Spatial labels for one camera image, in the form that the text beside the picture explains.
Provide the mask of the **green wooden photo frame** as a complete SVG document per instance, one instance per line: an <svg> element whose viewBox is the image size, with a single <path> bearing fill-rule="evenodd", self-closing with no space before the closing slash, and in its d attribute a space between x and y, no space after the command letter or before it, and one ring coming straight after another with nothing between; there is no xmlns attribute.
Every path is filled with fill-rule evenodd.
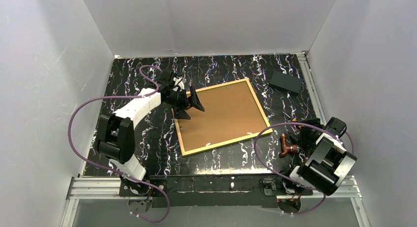
<svg viewBox="0 0 417 227"><path fill-rule="evenodd" d="M205 110L190 108L190 120L174 120L182 156L272 132L247 78L197 89L196 94Z"/></svg>

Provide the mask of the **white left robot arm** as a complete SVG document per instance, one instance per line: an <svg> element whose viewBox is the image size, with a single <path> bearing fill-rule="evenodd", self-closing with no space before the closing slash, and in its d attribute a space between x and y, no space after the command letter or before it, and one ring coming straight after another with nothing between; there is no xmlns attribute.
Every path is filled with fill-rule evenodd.
<svg viewBox="0 0 417 227"><path fill-rule="evenodd" d="M153 109L161 104L171 105L176 119L190 120L190 108L204 111L196 89L186 93L183 79L172 70L163 70L157 80L143 88L139 98L132 99L111 115L99 117L95 150L106 156L130 181L143 180L146 169L135 157L135 128Z"/></svg>

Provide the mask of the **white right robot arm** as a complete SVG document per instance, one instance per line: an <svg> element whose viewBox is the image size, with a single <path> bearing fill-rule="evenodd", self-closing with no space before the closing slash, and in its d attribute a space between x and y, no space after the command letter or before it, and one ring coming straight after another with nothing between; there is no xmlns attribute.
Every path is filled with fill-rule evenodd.
<svg viewBox="0 0 417 227"><path fill-rule="evenodd" d="M331 117L322 125L320 119L305 120L323 130L299 126L298 138L293 143L308 152L303 162L296 166L289 177L304 187L314 187L326 196L332 195L342 184L357 157L348 152L340 137L345 134L344 121Z"/></svg>

